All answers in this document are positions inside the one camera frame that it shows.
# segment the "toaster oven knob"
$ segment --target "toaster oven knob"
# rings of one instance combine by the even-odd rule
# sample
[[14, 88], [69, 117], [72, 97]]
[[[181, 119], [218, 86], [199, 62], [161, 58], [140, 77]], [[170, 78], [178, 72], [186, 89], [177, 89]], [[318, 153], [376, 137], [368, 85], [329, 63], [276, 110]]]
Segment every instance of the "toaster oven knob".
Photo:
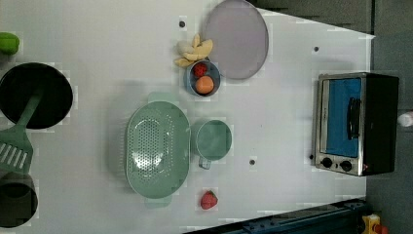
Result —
[[349, 172], [352, 170], [352, 163], [349, 161], [344, 161], [340, 164], [340, 167], [344, 170], [344, 172]]
[[325, 166], [326, 168], [330, 168], [331, 165], [333, 165], [333, 161], [331, 161], [331, 159], [329, 159], [329, 158], [324, 158], [324, 159], [321, 161], [321, 163], [322, 163], [322, 165]]

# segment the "toaster oven door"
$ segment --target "toaster oven door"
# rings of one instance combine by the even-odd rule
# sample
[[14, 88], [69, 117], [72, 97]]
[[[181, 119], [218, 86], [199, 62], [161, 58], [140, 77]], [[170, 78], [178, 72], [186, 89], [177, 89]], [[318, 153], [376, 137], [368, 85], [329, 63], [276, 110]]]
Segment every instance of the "toaster oven door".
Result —
[[322, 81], [320, 152], [358, 156], [361, 79]]

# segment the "slotted spatula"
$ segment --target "slotted spatula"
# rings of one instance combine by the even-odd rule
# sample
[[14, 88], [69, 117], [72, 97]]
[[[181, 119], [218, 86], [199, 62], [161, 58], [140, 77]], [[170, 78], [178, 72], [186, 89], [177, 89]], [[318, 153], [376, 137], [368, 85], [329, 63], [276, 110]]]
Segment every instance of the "slotted spatula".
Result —
[[42, 97], [35, 92], [28, 101], [18, 122], [10, 129], [0, 132], [0, 169], [19, 174], [28, 174], [33, 146], [27, 138], [26, 126]]

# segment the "black pot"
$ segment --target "black pot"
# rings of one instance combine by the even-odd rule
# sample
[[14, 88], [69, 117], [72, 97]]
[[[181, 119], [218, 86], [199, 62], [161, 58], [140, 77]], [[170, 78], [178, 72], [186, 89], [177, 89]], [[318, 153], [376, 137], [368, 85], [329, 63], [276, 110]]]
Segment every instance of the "black pot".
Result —
[[30, 175], [8, 173], [0, 178], [0, 227], [25, 224], [36, 213], [38, 199]]

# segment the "strawberry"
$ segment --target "strawberry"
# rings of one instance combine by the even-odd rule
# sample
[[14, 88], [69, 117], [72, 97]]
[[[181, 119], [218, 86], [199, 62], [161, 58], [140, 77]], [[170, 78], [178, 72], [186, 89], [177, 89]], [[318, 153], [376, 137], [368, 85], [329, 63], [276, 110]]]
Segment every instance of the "strawberry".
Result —
[[206, 72], [207, 72], [207, 66], [205, 64], [200, 62], [194, 66], [194, 75], [197, 78], [204, 76]]
[[210, 190], [206, 192], [206, 194], [204, 194], [203, 198], [201, 199], [201, 207], [204, 210], [211, 209], [216, 206], [216, 204], [218, 204], [218, 198]]

